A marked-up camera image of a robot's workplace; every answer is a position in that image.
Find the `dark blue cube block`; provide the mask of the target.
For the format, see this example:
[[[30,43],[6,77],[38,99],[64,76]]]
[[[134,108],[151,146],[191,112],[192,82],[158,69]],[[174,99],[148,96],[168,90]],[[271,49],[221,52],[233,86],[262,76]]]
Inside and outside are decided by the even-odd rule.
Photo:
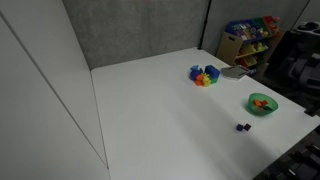
[[[243,129],[244,129],[244,126],[241,125],[241,124],[238,124],[238,125],[236,126],[236,130],[237,130],[237,131],[243,131]]]

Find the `colourful toy block pile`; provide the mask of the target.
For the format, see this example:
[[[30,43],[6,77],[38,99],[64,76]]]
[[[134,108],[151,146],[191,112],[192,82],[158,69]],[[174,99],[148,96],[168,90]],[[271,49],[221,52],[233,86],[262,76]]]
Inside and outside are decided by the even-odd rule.
[[[220,71],[213,65],[207,65],[204,69],[198,65],[190,68],[189,79],[194,82],[196,86],[209,87],[215,84],[220,76]]]

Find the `black cube block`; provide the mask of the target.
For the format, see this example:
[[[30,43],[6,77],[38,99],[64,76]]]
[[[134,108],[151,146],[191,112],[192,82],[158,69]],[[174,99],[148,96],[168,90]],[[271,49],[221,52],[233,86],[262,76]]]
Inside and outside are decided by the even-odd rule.
[[[246,131],[249,131],[250,129],[251,129],[251,125],[250,124],[245,124],[244,125],[244,129],[246,130]]]

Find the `orange blocks in bowl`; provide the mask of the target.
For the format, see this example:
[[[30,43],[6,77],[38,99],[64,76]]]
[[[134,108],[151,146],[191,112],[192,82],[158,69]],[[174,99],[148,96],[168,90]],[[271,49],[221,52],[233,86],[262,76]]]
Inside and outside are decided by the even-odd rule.
[[[260,101],[258,99],[254,99],[253,104],[257,107],[266,107],[268,105],[268,101],[266,100]]]

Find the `green plastic bowl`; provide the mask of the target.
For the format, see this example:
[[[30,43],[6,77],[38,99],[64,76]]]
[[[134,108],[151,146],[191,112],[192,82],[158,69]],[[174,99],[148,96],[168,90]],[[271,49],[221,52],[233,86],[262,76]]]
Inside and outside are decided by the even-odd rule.
[[[266,100],[268,101],[268,105],[266,107],[257,107],[253,104],[253,100],[258,99],[260,101]],[[247,101],[247,109],[254,115],[257,116],[266,116],[279,108],[278,103],[268,95],[262,93],[252,93],[249,95]]]

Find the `grey metal mounting plate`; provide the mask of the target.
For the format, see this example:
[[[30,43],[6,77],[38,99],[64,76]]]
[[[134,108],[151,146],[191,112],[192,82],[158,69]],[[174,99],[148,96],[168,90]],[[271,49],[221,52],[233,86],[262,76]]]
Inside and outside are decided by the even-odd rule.
[[[232,79],[232,80],[240,80],[248,72],[249,72],[248,69],[240,65],[221,69],[221,75],[224,78]]]

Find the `wooden toy storage shelf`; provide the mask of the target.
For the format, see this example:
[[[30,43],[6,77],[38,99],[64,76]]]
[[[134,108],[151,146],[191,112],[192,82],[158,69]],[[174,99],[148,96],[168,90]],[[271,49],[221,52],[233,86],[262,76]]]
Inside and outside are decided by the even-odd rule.
[[[279,17],[264,16],[231,21],[226,25],[216,57],[228,65],[265,65],[285,34]]]

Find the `black vertical pole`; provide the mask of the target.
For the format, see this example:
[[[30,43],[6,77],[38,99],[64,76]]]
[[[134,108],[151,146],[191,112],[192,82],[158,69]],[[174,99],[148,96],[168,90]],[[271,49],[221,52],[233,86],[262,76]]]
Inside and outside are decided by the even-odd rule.
[[[211,5],[212,5],[212,0],[208,0],[206,13],[205,13],[205,16],[204,16],[204,21],[203,21],[203,26],[202,26],[202,29],[201,29],[201,35],[200,35],[199,43],[198,43],[198,46],[197,46],[198,50],[201,50],[202,46],[203,46],[203,40],[204,40],[204,35],[205,35],[205,32],[206,32],[206,27],[207,27],[208,18],[209,18],[209,14],[210,14],[210,10],[211,10]]]

